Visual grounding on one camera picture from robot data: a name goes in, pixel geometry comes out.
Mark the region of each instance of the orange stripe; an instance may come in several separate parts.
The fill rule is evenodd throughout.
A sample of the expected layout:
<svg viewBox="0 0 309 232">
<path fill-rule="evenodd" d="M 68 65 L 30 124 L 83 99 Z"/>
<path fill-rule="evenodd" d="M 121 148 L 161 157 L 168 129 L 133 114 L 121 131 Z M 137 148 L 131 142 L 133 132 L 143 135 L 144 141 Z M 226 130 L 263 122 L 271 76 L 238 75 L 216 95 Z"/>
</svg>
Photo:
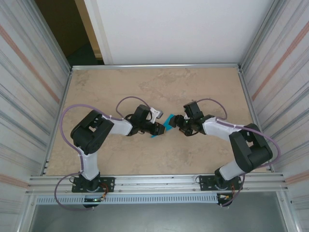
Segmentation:
<svg viewBox="0 0 309 232">
<path fill-rule="evenodd" d="M 15 51 L 15 53 L 19 56 L 19 58 L 23 61 L 23 63 L 28 67 L 28 69 L 34 74 L 34 76 L 39 80 L 39 82 L 44 86 L 47 92 L 53 97 L 53 99 L 59 103 L 60 99 L 57 95 L 52 91 L 52 89 L 48 86 L 48 84 L 43 80 L 38 71 L 34 68 L 34 66 L 30 63 L 27 57 L 22 53 L 22 51 L 17 47 L 9 34 L 5 31 L 5 29 L 0 25 L 0 34 L 4 38 L 4 40 L 8 43 L 8 45 Z"/>
<path fill-rule="evenodd" d="M 10 177 L 8 175 L 0 174 L 0 182 L 8 184 L 8 185 L 14 185 L 14 186 L 17 186 L 17 187 L 25 188 L 25 189 L 28 188 L 27 182 L 24 182 L 22 180 Z"/>
<path fill-rule="evenodd" d="M 304 181 L 309 179 L 309 170 L 304 171 L 302 173 L 299 173 L 297 175 L 293 175 L 291 177 L 288 177 L 285 179 L 286 184 L 290 185 L 290 184 L 295 184 L 298 183 L 300 181 Z"/>
<path fill-rule="evenodd" d="M 253 101 L 256 99 L 257 95 L 261 92 L 261 90 L 264 88 L 264 86 L 267 84 L 267 82 L 276 73 L 276 71 L 279 69 L 279 67 L 282 65 L 282 63 L 285 61 L 285 59 L 294 51 L 294 49 L 297 47 L 297 45 L 300 43 L 300 41 L 302 41 L 302 39 L 305 37 L 305 35 L 308 33 L 308 31 L 309 31 L 309 21 L 304 26 L 304 28 L 302 28 L 302 30 L 299 32 L 299 34 L 296 36 L 296 38 L 293 40 L 293 42 L 291 43 L 289 48 L 286 50 L 286 52 L 283 54 L 283 56 L 278 61 L 278 63 L 275 65 L 275 67 L 273 67 L 273 69 L 267 75 L 265 80 L 262 82 L 261 86 L 253 94 L 253 96 L 252 96 Z"/>
</svg>

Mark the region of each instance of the vent grille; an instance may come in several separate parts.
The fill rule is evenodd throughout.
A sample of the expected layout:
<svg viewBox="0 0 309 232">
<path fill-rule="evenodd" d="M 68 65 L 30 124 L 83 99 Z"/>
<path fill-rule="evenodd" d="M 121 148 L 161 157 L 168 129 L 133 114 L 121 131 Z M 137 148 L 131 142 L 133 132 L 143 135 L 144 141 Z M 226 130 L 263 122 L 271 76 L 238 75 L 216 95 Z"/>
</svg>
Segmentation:
<svg viewBox="0 0 309 232">
<path fill-rule="evenodd" d="M 216 193 L 201 194 L 139 194 L 139 195 L 107 195 L 102 202 L 85 203 L 85 196 L 58 196 L 62 204 L 152 204 L 152 203 L 218 203 Z M 54 196 L 40 196 L 37 204 L 57 204 Z"/>
</svg>

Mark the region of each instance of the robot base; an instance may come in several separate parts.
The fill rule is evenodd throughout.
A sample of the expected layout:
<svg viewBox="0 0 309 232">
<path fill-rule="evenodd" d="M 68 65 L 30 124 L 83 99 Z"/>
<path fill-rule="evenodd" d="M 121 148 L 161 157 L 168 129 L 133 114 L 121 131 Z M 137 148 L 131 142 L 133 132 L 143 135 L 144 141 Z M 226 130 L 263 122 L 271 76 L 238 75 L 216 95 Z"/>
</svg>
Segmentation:
<svg viewBox="0 0 309 232">
<path fill-rule="evenodd" d="M 115 178 L 100 176 L 100 174 L 91 181 L 86 180 L 82 175 L 75 177 L 72 185 L 72 192 L 105 192 L 101 183 L 107 185 L 108 192 L 114 192 Z"/>
<path fill-rule="evenodd" d="M 239 176 L 234 177 L 233 179 L 226 181 L 223 184 L 218 184 L 216 176 L 213 175 L 200 175 L 199 178 L 199 186 L 201 191 L 217 191 L 217 190 L 232 190 L 232 186 L 234 186 L 234 190 L 237 191 L 241 185 L 241 178 Z"/>
</svg>

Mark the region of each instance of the corrugated metal wall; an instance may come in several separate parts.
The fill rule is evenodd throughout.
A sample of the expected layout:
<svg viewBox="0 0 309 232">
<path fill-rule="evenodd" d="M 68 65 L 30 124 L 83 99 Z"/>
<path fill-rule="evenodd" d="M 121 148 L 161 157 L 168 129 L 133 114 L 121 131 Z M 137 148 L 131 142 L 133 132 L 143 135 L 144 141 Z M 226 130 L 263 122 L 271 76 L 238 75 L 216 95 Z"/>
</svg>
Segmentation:
<svg viewBox="0 0 309 232">
<path fill-rule="evenodd" d="M 29 0 L 0 1 L 0 231 L 12 231 L 39 175 L 69 66 Z"/>
<path fill-rule="evenodd" d="M 303 231 L 309 231 L 309 0 L 286 1 L 243 66 L 263 131 L 278 141 Z"/>
</svg>

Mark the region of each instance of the black mounting plate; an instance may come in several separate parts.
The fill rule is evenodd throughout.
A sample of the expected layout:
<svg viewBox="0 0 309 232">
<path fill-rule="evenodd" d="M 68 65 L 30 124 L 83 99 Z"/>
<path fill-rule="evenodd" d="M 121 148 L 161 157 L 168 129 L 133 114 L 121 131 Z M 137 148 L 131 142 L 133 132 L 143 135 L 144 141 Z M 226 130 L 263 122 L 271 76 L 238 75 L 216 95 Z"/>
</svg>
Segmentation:
<svg viewBox="0 0 309 232">
<path fill-rule="evenodd" d="M 108 187 L 108 192 L 114 192 L 114 187 L 115 187 L 115 177 L 104 177 L 100 176 L 99 179 L 100 183 L 104 183 Z M 79 177 L 75 177 L 72 185 L 72 192 L 84 192 L 87 193 L 88 191 L 83 190 L 80 188 L 81 186 L 81 180 Z M 105 190 L 99 186 L 95 191 L 93 192 L 105 192 Z"/>
<path fill-rule="evenodd" d="M 239 176 L 234 177 L 225 188 L 219 188 L 216 185 L 215 176 L 214 175 L 200 175 L 199 177 L 199 186 L 201 191 L 231 191 L 232 185 L 234 185 L 235 191 L 239 190 L 241 185 L 241 178 Z"/>
</svg>

